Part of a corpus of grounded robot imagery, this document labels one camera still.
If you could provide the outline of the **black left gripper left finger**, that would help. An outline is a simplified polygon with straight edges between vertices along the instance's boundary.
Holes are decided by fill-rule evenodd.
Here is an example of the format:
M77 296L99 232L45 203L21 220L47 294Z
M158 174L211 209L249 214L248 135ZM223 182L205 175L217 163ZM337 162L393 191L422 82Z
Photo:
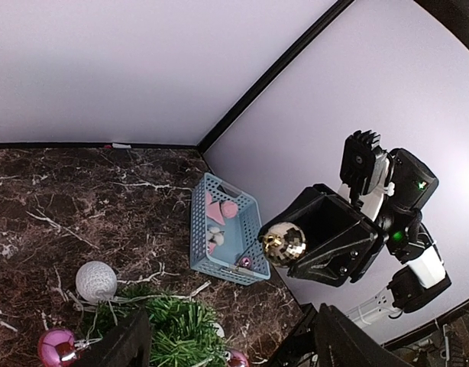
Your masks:
M150 364L152 333L146 310L124 318L105 337L71 364L72 367L122 367Z

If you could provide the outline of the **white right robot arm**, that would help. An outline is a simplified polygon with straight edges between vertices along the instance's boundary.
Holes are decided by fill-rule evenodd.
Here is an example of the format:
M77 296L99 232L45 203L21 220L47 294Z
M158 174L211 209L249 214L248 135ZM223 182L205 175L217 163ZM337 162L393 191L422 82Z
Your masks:
M451 285L422 208L438 187L430 168L403 148L387 151L372 131L344 143L341 186L305 188L260 230L267 257L291 278L333 287L359 281L383 249L401 269L349 310L359 327L412 313Z

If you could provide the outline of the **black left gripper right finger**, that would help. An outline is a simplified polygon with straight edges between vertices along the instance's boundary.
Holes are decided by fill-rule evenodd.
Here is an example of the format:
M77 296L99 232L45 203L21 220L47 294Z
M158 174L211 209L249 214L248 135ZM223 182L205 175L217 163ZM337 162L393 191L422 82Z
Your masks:
M337 307L322 304L314 326L320 366L399 367L408 363L369 337Z

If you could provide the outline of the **blue plastic basket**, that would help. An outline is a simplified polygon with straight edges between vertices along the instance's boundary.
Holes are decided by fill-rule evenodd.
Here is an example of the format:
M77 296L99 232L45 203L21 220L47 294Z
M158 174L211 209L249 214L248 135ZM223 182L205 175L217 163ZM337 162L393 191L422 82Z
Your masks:
M238 215L224 226L205 215L205 193L214 200L231 200L238 204ZM189 265L225 281L251 285L270 279L270 266L257 235L261 228L257 201L248 193L213 174L206 173L192 192L190 214ZM238 261L247 256L251 269L241 268Z

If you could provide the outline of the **gold disco ball ornament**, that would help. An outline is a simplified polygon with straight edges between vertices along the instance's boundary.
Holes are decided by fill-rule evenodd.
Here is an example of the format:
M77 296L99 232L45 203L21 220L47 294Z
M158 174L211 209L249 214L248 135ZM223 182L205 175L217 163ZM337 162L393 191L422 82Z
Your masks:
M291 222L279 222L259 235L265 258L273 266L288 268L306 252L304 232Z

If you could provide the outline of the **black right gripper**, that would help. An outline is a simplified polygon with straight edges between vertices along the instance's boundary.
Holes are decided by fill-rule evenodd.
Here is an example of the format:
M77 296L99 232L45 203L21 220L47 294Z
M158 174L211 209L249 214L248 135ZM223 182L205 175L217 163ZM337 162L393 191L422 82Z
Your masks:
M360 280L383 248L404 265L432 247L422 208L439 179L414 154L386 151L379 134L356 131L344 142L340 178L340 191L316 183L280 214L306 236L289 277L340 287Z

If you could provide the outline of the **small green christmas tree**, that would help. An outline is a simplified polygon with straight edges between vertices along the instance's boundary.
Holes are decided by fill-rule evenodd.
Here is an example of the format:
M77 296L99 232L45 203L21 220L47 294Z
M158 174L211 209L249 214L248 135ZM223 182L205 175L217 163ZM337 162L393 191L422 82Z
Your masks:
M85 312L80 331L104 337L121 321L144 310L151 330L150 366L226 366L225 339L218 335L217 314L198 301L161 295L123 304L101 303Z

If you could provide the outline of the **clear string light garland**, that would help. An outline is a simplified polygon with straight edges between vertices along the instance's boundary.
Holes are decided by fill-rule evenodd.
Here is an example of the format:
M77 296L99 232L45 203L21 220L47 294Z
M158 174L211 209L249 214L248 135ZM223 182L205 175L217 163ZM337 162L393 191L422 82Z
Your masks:
M92 344L97 343L100 339L104 337L96 338L89 338L84 336L80 331L80 326L82 319L85 315L85 312L92 312L96 309L96 307L101 303L117 303L123 304L128 302L136 302L143 299L149 299L151 297L159 297L161 295L173 296L182 299L188 300L197 300L196 296L202 292L206 287L210 285L209 282L202 284L200 287L196 288L191 294L188 295L177 295L174 294L170 290L162 291L157 286L159 284L159 280L165 276L169 275L172 276L173 273L169 272L165 269L165 263L160 262L158 269L149 274L147 277L139 277L136 280L117 280L118 289L116 293L110 297L105 296L105 294L100 293L99 299L97 301L86 300L83 296L79 294L68 293L67 295L74 303L74 307L82 314L79 323L79 335L82 339L82 344Z

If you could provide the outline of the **pink bow ornament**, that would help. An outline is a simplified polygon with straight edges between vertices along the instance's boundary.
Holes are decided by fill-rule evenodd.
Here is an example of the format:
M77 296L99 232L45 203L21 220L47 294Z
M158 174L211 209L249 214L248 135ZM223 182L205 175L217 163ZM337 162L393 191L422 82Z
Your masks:
M239 206L231 200L215 201L210 192L205 193L205 215L221 226L227 219L233 219L238 215Z

